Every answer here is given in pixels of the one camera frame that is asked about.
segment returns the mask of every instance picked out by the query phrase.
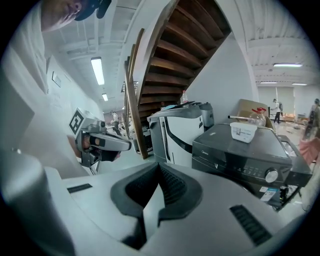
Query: stair step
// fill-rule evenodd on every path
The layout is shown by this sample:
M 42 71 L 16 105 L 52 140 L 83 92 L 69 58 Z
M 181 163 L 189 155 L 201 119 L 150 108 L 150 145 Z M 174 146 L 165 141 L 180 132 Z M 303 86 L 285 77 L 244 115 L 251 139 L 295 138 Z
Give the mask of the stair step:
M 225 39 L 228 37 L 228 34 L 224 37 L 224 38 L 221 38 L 219 40 L 216 41 L 216 48 L 213 48 L 212 50 L 209 50 L 208 51 L 208 54 L 209 54 L 209 57 L 204 59 L 202 61 L 202 67 L 198 68 L 196 71 L 195 71 L 195 74 L 194 74 L 194 77 L 189 79 L 189 84 L 191 85 L 192 82 L 196 79 L 196 77 L 199 75 L 199 73 L 201 72 L 201 70 L 207 65 L 208 61 L 211 59 L 211 57 L 216 53 L 216 51 L 219 49 L 219 47 L 223 44 L 223 42 L 225 41 Z
M 215 20 L 198 0 L 180 1 L 179 6 L 190 13 L 215 40 L 224 37 Z
M 207 11 L 207 13 L 214 19 L 220 30 L 224 35 L 230 32 L 230 27 L 224 15 L 221 13 L 220 8 L 215 1 L 196 0 Z
M 171 43 L 184 48 L 200 59 L 208 57 L 207 50 L 196 39 L 173 23 L 167 23 L 161 38 L 165 38 L 166 41 L 171 40 Z
M 177 95 L 142 96 L 140 100 L 140 104 L 153 103 L 153 102 L 177 102 L 178 99 L 179 97 Z
M 172 86 L 144 86 L 142 94 L 182 94 L 183 89 Z
M 176 62 L 192 69 L 201 67 L 201 62 L 198 58 L 186 50 L 161 39 L 158 42 L 156 53 L 159 53 L 159 57 L 162 57 L 162 59 Z
M 167 74 L 169 71 L 174 76 L 184 78 L 192 78 L 195 75 L 195 73 L 191 69 L 185 66 L 181 66 L 175 62 L 158 57 L 152 57 L 150 63 L 151 72 L 152 68 L 156 69 L 156 73 L 164 72 L 165 74 Z
M 166 75 L 166 74 L 157 74 L 157 73 L 148 73 L 146 75 L 145 81 L 148 83 L 159 83 L 165 85 L 175 85 L 175 86 L 188 86 L 189 82 L 187 79 Z
M 158 112 L 159 110 L 160 110 L 160 108 L 153 109 L 153 110 L 140 111 L 139 116 L 140 116 L 140 118 L 150 117 L 152 114 Z
M 210 50 L 216 46 L 209 32 L 189 12 L 177 5 L 169 21 L 192 35 L 204 48 Z
M 168 102 L 155 102 L 155 103 L 145 103 L 139 105 L 139 111 L 147 111 L 147 110 L 156 110 L 168 105 L 176 105 L 176 101 L 168 101 Z

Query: white appliance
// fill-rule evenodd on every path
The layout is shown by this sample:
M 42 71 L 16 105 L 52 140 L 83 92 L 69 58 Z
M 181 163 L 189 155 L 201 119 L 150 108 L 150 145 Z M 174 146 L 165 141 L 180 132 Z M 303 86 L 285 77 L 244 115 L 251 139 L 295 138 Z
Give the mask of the white appliance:
M 192 166 L 192 143 L 204 133 L 198 106 L 164 109 L 148 117 L 155 161 Z

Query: cardboard box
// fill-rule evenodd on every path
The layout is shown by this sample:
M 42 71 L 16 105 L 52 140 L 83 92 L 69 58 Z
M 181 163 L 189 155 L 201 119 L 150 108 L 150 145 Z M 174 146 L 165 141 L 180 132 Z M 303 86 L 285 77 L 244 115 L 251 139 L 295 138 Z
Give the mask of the cardboard box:
M 289 117 L 289 116 L 284 116 L 283 121 L 285 122 L 294 122 L 295 118 L 294 117 Z
M 252 109 L 256 110 L 257 108 L 264 108 L 266 112 L 264 112 L 265 117 L 265 127 L 270 128 L 274 130 L 274 127 L 272 125 L 272 122 L 269 118 L 269 111 L 268 106 L 266 104 L 256 102 L 253 100 L 247 100 L 247 99 L 240 99 L 239 105 L 238 105 L 238 117 L 248 118 L 252 113 Z M 238 120 L 238 122 L 246 123 L 247 121 Z

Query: plastic container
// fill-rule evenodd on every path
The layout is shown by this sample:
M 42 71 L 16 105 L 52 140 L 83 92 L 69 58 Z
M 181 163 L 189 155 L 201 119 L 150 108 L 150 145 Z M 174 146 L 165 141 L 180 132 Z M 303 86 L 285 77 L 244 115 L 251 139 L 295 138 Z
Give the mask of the plastic container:
M 180 99 L 180 102 L 181 102 L 181 104 L 188 102 L 188 97 L 187 97 L 187 94 L 186 94 L 185 90 L 182 93 L 182 97 Z
M 232 138 L 245 143 L 252 141 L 257 130 L 256 125 L 242 122 L 232 122 L 230 126 Z
M 262 107 L 258 107 L 257 110 L 252 109 L 253 113 L 249 116 L 248 123 L 256 126 L 266 126 L 266 118 L 264 112 L 266 111 Z

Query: label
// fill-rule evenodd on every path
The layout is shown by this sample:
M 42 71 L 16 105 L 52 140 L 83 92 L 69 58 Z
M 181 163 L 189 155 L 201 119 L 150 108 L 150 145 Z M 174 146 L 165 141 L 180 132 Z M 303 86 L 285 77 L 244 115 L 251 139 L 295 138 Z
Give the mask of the label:
M 248 141 L 252 135 L 252 132 L 247 129 L 232 127 L 232 132 L 236 134 L 236 136 L 241 137 L 243 141 Z
M 268 188 L 264 195 L 260 198 L 261 201 L 268 202 L 277 193 L 278 189 Z
M 265 193 L 265 192 L 267 192 L 267 190 L 268 190 L 268 188 L 267 188 L 266 186 L 262 186 L 262 187 L 260 188 L 259 192 Z

